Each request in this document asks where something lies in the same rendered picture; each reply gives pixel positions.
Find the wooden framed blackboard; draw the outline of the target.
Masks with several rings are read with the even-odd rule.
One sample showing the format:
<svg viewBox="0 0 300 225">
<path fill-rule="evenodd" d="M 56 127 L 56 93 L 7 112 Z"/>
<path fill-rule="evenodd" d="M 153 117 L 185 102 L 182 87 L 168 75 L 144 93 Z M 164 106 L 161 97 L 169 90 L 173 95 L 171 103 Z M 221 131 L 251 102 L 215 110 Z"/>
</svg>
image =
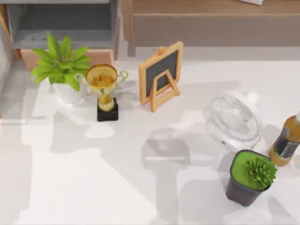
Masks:
<svg viewBox="0 0 300 225">
<path fill-rule="evenodd" d="M 139 65 L 139 99 L 142 105 L 150 103 L 154 113 L 163 103 L 179 96 L 184 44 L 181 41 L 169 47 L 160 47 L 155 55 Z"/>
</svg>

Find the gold trophy with black base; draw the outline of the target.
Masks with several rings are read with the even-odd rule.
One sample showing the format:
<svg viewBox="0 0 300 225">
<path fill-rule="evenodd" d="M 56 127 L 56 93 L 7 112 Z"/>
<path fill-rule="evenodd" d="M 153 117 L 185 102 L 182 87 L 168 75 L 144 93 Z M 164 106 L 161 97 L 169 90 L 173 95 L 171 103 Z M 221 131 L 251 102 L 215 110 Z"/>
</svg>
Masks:
<svg viewBox="0 0 300 225">
<path fill-rule="evenodd" d="M 97 98 L 97 121 L 117 121 L 119 118 L 118 103 L 110 92 L 128 78 L 127 71 L 118 72 L 109 64 L 97 64 L 90 67 L 83 75 L 77 73 L 74 78 L 88 87 L 89 95 Z"/>
</svg>

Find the pale wooden drawer front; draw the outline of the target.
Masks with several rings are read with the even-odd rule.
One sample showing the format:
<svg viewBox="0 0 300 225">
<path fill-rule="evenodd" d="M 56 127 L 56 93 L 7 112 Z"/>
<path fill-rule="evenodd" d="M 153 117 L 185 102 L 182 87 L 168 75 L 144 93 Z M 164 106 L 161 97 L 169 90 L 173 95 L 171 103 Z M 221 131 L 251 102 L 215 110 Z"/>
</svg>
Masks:
<svg viewBox="0 0 300 225">
<path fill-rule="evenodd" d="M 25 66 L 28 70 L 32 70 L 38 65 L 37 60 L 39 56 L 36 55 L 30 49 L 21 49 L 20 50 L 22 59 L 25 63 Z M 86 55 L 90 57 L 90 64 L 109 64 L 113 65 L 114 63 L 114 50 L 113 49 L 90 49 L 86 52 Z"/>
</svg>

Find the white table fan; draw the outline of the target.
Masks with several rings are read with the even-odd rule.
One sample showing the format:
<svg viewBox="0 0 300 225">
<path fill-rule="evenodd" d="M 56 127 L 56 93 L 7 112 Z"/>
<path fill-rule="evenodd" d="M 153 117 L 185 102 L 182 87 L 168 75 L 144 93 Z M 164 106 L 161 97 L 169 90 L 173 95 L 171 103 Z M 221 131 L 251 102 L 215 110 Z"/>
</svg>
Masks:
<svg viewBox="0 0 300 225">
<path fill-rule="evenodd" d="M 251 150 L 262 136 L 261 97 L 254 91 L 225 91 L 209 106 L 209 136 L 232 152 Z"/>
</svg>

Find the green plant in white pot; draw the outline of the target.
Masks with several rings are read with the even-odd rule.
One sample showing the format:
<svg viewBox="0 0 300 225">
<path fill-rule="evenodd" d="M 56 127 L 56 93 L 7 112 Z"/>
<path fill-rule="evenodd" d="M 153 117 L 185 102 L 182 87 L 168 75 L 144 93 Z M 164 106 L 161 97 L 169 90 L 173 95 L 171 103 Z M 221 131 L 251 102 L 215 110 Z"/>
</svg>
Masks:
<svg viewBox="0 0 300 225">
<path fill-rule="evenodd" d="M 76 104 L 81 101 L 85 88 L 78 80 L 90 67 L 89 47 L 72 50 L 71 39 L 65 36 L 61 42 L 52 35 L 47 36 L 48 49 L 34 48 L 38 55 L 37 66 L 31 71 L 35 83 L 48 80 L 55 93 L 65 104 Z"/>
</svg>

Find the wooden open shelf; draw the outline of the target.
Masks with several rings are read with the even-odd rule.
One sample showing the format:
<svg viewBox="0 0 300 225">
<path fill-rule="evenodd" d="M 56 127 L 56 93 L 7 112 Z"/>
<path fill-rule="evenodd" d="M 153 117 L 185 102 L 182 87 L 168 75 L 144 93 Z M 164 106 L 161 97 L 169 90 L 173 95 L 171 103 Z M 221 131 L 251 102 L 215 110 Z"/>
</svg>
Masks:
<svg viewBox="0 0 300 225">
<path fill-rule="evenodd" d="M 120 0 L 128 53 L 186 47 L 300 47 L 300 0 Z"/>
</svg>

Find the green succulent in grey pot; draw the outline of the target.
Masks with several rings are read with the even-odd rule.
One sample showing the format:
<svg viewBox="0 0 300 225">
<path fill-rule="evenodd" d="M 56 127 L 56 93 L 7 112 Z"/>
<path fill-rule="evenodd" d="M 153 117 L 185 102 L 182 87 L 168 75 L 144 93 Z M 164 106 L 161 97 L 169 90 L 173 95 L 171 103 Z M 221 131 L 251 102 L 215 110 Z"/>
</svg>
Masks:
<svg viewBox="0 0 300 225">
<path fill-rule="evenodd" d="M 242 206 L 250 206 L 271 187 L 277 171 L 267 156 L 253 150 L 238 151 L 230 166 L 226 197 Z"/>
</svg>

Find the amber bottle with dark label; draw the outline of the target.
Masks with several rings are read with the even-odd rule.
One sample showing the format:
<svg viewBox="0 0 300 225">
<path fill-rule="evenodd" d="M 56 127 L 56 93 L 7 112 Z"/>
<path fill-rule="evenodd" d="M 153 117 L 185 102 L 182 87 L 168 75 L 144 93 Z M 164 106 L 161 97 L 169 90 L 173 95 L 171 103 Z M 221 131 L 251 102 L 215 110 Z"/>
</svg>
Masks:
<svg viewBox="0 0 300 225">
<path fill-rule="evenodd" d="M 300 145 L 300 111 L 285 120 L 281 133 L 269 150 L 275 165 L 287 165 Z"/>
</svg>

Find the white object on shelf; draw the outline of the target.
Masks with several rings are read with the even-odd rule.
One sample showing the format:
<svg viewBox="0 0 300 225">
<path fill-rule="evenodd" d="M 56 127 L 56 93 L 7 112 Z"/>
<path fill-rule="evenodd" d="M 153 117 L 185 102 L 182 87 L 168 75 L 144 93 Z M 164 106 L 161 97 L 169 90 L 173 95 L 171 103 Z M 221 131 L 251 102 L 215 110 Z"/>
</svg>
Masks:
<svg viewBox="0 0 300 225">
<path fill-rule="evenodd" d="M 264 2 L 264 0 L 239 0 L 241 2 L 245 2 L 248 4 L 253 4 L 253 5 L 257 5 L 257 6 L 261 6 Z"/>
</svg>

